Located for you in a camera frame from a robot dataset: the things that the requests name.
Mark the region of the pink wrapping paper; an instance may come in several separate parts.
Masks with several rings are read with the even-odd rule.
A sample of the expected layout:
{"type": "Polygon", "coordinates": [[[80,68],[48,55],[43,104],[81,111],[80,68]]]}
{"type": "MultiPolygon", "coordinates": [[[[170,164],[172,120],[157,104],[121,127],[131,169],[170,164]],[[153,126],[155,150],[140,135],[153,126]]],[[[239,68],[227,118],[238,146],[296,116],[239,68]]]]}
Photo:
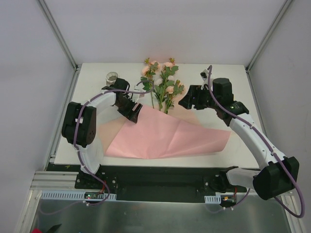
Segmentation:
{"type": "Polygon", "coordinates": [[[207,129],[143,106],[137,123],[126,120],[106,156],[162,159],[222,151],[230,131],[207,129]]]}

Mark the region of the peach wrapping paper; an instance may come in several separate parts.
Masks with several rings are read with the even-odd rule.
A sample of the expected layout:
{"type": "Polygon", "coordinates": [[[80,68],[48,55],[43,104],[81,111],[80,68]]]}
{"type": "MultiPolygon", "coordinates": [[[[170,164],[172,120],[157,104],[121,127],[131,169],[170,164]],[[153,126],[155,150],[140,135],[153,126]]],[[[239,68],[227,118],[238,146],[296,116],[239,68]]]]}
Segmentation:
{"type": "MultiPolygon", "coordinates": [[[[195,113],[191,110],[186,110],[181,106],[175,106],[174,108],[170,108],[168,115],[184,120],[185,122],[201,125],[195,113]]],[[[109,121],[105,124],[99,124],[97,128],[97,136],[100,138],[104,153],[106,153],[108,147],[112,143],[113,139],[116,137],[124,123],[128,122],[125,117],[120,116],[117,119],[109,121]]]]}

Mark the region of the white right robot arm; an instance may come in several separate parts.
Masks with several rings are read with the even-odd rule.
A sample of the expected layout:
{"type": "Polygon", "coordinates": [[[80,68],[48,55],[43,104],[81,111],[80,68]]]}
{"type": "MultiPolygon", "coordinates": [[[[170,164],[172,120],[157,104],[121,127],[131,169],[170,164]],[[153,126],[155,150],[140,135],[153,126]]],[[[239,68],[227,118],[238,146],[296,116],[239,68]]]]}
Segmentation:
{"type": "Polygon", "coordinates": [[[257,128],[249,110],[240,101],[234,100],[232,84],[228,78],[217,78],[208,83],[202,73],[203,85],[191,85],[179,105],[186,109],[216,111],[228,127],[244,142],[254,156],[259,170],[231,166],[220,171],[213,181],[216,190],[228,192],[235,186],[251,188],[268,200],[293,190],[296,186],[299,162],[295,157],[286,157],[257,128]]]}

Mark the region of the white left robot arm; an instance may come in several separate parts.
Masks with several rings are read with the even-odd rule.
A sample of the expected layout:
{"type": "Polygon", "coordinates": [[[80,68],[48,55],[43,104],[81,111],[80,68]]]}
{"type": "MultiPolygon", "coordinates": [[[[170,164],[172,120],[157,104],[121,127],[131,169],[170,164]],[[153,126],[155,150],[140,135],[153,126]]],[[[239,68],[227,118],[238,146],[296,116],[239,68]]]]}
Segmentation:
{"type": "Polygon", "coordinates": [[[111,106],[126,119],[137,123],[142,108],[129,94],[128,81],[117,78],[110,86],[101,91],[85,103],[70,102],[67,105],[61,135],[72,144],[77,152],[81,171],[88,174],[86,183],[93,189],[99,188],[103,178],[97,173],[100,167],[99,157],[104,154],[100,142],[96,142],[97,115],[111,106]]]}

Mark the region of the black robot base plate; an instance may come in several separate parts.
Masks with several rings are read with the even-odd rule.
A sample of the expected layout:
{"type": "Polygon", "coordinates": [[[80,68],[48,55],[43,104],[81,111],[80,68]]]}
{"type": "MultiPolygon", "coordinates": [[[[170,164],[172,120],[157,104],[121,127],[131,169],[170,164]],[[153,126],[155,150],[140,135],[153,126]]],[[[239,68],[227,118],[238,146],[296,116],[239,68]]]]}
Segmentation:
{"type": "Polygon", "coordinates": [[[79,165],[49,164],[48,171],[77,172],[74,188],[115,194],[117,200],[203,203],[205,196],[221,192],[222,168],[100,166],[96,177],[79,165]]]}

